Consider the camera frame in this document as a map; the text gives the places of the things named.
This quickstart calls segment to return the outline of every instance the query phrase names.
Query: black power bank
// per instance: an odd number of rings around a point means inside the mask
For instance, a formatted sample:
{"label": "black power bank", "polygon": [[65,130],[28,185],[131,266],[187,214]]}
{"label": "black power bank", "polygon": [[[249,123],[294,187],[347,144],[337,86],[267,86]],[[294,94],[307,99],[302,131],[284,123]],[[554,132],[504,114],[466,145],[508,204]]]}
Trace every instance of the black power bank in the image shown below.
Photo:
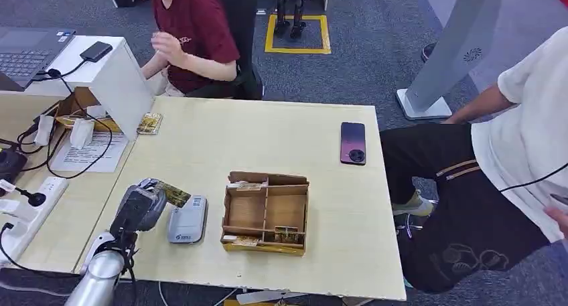
{"label": "black power bank", "polygon": [[[0,179],[13,183],[27,162],[27,158],[11,149],[0,149]],[[0,197],[6,191],[0,189]]]}
{"label": "black power bank", "polygon": [[84,52],[82,52],[80,56],[83,60],[96,63],[101,58],[103,58],[104,55],[107,55],[111,50],[113,50],[113,47],[111,45],[103,42],[96,42],[92,46],[87,48]]}

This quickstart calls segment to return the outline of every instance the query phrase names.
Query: fan logo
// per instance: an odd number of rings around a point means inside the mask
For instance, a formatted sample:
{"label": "fan logo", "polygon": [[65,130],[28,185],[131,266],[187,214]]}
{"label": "fan logo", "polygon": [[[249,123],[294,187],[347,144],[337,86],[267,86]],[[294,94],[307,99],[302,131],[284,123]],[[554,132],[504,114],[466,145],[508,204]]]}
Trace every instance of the fan logo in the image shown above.
{"label": "fan logo", "polygon": [[470,51],[468,51],[465,55],[464,55],[464,61],[467,63],[471,63],[474,60],[479,60],[481,58],[481,56],[483,55],[483,51],[481,50],[481,48],[472,48]]}

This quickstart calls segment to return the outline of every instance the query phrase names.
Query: white shirt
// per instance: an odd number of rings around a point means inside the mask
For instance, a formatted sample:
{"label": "white shirt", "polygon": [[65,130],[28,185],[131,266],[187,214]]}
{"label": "white shirt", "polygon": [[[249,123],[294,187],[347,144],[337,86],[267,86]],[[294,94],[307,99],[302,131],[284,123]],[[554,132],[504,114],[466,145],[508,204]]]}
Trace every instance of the white shirt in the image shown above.
{"label": "white shirt", "polygon": [[[568,163],[568,27],[501,73],[497,84],[518,106],[472,125],[476,159],[495,187],[530,182]],[[568,168],[534,185],[503,192],[554,242],[564,235],[543,209],[556,206],[568,212],[568,206],[551,194],[568,198]]]}

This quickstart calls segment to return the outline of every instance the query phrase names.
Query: person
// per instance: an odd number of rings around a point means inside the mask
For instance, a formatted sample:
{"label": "person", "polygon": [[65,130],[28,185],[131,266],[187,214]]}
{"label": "person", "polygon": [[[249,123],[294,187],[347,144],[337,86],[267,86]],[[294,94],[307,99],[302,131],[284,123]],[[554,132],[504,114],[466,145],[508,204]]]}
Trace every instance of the person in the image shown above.
{"label": "person", "polygon": [[[568,235],[567,72],[565,27],[445,124],[380,133],[393,214],[430,215],[412,238],[399,235],[414,288],[441,293],[507,271]],[[436,181],[434,210],[412,177]]]}
{"label": "person", "polygon": [[152,2],[159,31],[151,38],[155,54],[142,67],[144,77],[163,81],[158,89],[169,96],[217,84],[231,97],[239,53],[220,0]]}

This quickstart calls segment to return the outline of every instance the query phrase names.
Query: white cable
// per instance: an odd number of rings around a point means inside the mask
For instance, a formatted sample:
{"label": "white cable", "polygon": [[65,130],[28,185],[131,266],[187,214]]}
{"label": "white cable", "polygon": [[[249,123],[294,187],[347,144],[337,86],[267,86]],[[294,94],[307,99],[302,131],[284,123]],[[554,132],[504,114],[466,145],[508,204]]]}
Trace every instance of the white cable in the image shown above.
{"label": "white cable", "polygon": [[234,294],[234,292],[235,292],[237,289],[238,289],[238,288],[233,289],[233,290],[229,293],[229,295],[223,297],[223,299],[221,299],[217,304],[215,304],[215,305],[213,305],[213,306],[219,306],[219,305],[221,305],[221,304],[225,301],[225,299],[229,298],[232,294]]}
{"label": "white cable", "polygon": [[54,291],[49,291],[47,289],[10,286],[10,285],[5,284],[4,282],[1,282],[1,281],[0,281],[0,287],[7,289],[9,291],[25,291],[25,292],[28,292],[28,293],[43,293],[43,294],[48,294],[48,295],[56,296],[56,297],[69,297],[69,296],[71,296],[70,293],[69,294],[61,294],[61,293],[56,293]]}
{"label": "white cable", "polygon": [[160,292],[161,301],[163,301],[163,306],[169,306],[163,297],[163,293],[161,292],[161,281],[158,282],[158,290]]}

